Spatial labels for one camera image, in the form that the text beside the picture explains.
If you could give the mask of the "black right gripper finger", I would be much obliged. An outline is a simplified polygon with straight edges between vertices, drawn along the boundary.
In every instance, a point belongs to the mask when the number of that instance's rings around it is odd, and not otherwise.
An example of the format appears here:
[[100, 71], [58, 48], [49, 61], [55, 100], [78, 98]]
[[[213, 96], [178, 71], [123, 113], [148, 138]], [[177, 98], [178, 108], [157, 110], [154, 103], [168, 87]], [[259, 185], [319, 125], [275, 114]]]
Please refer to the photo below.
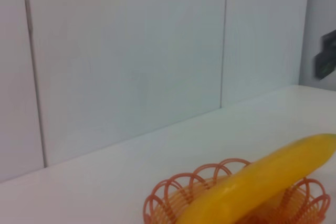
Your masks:
[[321, 37], [321, 50], [334, 50], [336, 45], [336, 30], [333, 30]]
[[335, 71], [335, 50], [320, 52], [314, 59], [314, 76], [322, 80]]

